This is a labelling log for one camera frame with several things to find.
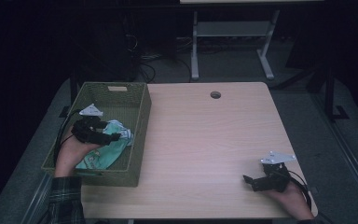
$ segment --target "wicker basket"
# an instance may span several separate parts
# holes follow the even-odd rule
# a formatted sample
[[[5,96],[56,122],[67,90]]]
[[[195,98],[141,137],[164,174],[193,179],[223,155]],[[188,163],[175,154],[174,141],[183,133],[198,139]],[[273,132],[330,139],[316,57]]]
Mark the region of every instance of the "wicker basket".
[[[85,185],[138,186],[151,107],[147,85],[145,83],[85,82],[69,113],[91,104],[95,104],[103,111],[101,120],[117,119],[126,128],[131,129],[134,140],[132,146],[126,147],[108,169],[76,169],[76,175],[83,176]],[[78,119],[81,119],[81,116],[74,114],[66,129]],[[54,174],[53,154],[54,147],[42,165],[42,169],[51,175]]]

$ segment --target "cloth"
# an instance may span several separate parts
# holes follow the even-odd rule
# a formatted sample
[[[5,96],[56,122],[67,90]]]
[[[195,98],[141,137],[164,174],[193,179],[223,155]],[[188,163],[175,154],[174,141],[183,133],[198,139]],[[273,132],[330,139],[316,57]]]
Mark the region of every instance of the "cloth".
[[[121,136],[118,141],[113,141],[108,146],[92,150],[86,155],[84,160],[76,166],[77,169],[104,170],[117,160],[126,146],[132,145],[133,134],[131,130],[125,128],[122,123],[115,119],[108,121],[108,124],[103,129],[103,133],[120,133]]]
[[[79,176],[53,178],[48,203],[48,223],[86,223],[80,189]]]

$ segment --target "metal stand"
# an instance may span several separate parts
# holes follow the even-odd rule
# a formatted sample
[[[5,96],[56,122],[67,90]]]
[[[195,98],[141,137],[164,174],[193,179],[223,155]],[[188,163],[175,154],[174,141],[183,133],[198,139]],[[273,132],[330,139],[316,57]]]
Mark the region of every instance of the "metal stand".
[[[72,105],[77,97],[77,81],[76,81],[75,69],[72,71],[71,75],[69,76],[69,83],[71,87],[71,105]]]
[[[198,36],[264,36],[266,42],[257,50],[258,58],[263,66],[267,79],[273,79],[274,75],[269,67],[267,51],[275,30],[280,10],[276,10],[270,21],[198,21],[197,11],[193,20],[193,50],[191,52],[191,78],[200,78],[199,63],[197,57]]]
[[[323,63],[316,63],[311,68],[304,70],[294,77],[289,78],[283,83],[269,87],[270,90],[283,90],[286,87],[294,84],[300,79],[312,76],[310,82],[307,85],[307,90],[310,93],[320,92],[323,84],[325,84],[324,91],[324,113],[332,121],[335,122],[336,119],[349,119],[348,114],[345,112],[344,108],[341,105],[336,105],[336,110],[338,114],[334,113],[334,68],[333,63],[329,60],[324,60]]]

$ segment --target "gray carpet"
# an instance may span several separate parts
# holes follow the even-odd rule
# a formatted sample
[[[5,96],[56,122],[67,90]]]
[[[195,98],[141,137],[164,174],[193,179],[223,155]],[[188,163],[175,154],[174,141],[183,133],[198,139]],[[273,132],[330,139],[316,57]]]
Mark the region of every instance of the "gray carpet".
[[[274,86],[299,72],[284,67],[291,43],[273,42],[268,59],[276,78],[267,80],[255,54],[257,44],[255,41],[246,46],[229,46],[215,54],[201,54],[198,82],[263,81]],[[156,70],[155,83],[189,81],[190,74],[185,66],[185,63],[190,66],[189,53],[178,54],[178,58],[182,61],[162,59],[148,63]],[[143,69],[152,76],[150,68],[143,66]],[[139,76],[137,80],[143,81],[143,77]],[[323,93],[312,95],[305,91],[308,80],[304,78],[282,91],[271,91],[273,100],[319,211],[334,223],[358,223],[358,183],[343,156],[342,144],[332,131],[338,129],[342,133],[358,160],[358,108],[345,86],[337,82],[336,104],[344,107],[350,119],[332,124],[326,120],[320,107]],[[1,194],[0,223],[35,223],[46,208],[46,195],[41,195],[40,190],[36,191],[44,176],[40,166],[62,123],[58,116],[63,107],[69,104],[69,82],[66,81]],[[274,223],[288,224],[294,221],[287,218],[274,220]]]

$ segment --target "hole in table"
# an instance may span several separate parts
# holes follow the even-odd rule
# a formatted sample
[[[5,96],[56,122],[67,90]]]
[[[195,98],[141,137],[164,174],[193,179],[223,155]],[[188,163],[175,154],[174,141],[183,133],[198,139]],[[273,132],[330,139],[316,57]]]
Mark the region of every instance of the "hole in table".
[[[219,99],[222,96],[222,94],[218,91],[212,91],[211,92],[211,97],[214,99]]]

